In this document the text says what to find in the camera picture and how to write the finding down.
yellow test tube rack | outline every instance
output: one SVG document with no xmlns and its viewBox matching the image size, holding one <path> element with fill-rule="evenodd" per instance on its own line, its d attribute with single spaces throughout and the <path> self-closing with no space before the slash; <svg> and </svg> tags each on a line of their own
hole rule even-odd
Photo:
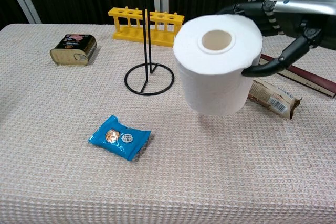
<svg viewBox="0 0 336 224">
<path fill-rule="evenodd" d="M 114 19 L 116 31 L 113 34 L 113 39 L 129 40 L 133 42 L 143 42 L 143 30 L 140 27 L 140 20 L 142 20 L 142 11 L 138 8 L 112 8 L 109 16 Z M 179 32 L 184 16 L 174 14 L 159 13 L 157 11 L 150 12 L 150 21 L 155 22 L 155 28 L 151 28 L 151 43 L 155 45 L 173 47 L 176 34 Z M 127 18 L 127 25 L 120 25 L 118 18 Z M 136 19 L 136 26 L 131 25 L 131 19 Z M 146 24 L 148 23 L 147 11 L 145 12 Z M 164 29 L 158 28 L 158 24 L 163 23 Z M 168 25 L 174 25 L 172 31 L 167 30 Z"/>
</svg>

blue snack package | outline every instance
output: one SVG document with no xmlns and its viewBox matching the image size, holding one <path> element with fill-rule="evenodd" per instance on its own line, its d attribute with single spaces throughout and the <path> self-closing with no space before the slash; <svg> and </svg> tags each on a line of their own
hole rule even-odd
<svg viewBox="0 0 336 224">
<path fill-rule="evenodd" d="M 132 161 L 150 134 L 151 131 L 123 126 L 118 122 L 118 118 L 112 115 L 94 132 L 89 142 Z"/>
</svg>

toilet paper roll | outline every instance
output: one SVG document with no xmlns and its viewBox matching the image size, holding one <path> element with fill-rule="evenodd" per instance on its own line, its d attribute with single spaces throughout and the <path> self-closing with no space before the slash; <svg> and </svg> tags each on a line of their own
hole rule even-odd
<svg viewBox="0 0 336 224">
<path fill-rule="evenodd" d="M 244 16 L 209 15 L 185 23 L 173 49 L 188 105 L 208 115 L 241 109 L 253 82 L 242 71 L 259 63 L 262 43 L 260 30 Z"/>
</svg>

tin can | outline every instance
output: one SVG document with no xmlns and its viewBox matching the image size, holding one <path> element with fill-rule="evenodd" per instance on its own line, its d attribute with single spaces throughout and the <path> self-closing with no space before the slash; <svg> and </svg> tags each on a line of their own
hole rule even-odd
<svg viewBox="0 0 336 224">
<path fill-rule="evenodd" d="M 89 63 L 97 42 L 92 35 L 67 34 L 52 50 L 52 60 L 58 65 L 83 65 Z"/>
</svg>

table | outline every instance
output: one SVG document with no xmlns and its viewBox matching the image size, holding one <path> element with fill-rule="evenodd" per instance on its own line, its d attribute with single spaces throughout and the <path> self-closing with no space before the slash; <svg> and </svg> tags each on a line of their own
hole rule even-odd
<svg viewBox="0 0 336 224">
<path fill-rule="evenodd" d="M 172 48 L 153 61 L 176 80 L 154 97 L 131 93 L 125 73 L 141 43 L 112 25 L 13 24 L 0 31 L 1 223 L 336 223 L 336 102 L 280 75 L 266 81 L 302 98 L 292 120 L 247 101 L 236 114 L 199 115 L 184 101 Z M 65 34 L 96 37 L 86 67 L 57 66 Z M 264 39 L 276 57 L 292 41 Z M 336 81 L 336 52 L 296 66 Z M 141 86 L 144 72 L 130 79 Z M 165 86 L 164 70 L 150 89 Z M 110 116 L 152 130 L 133 162 L 88 143 Z"/>
</svg>

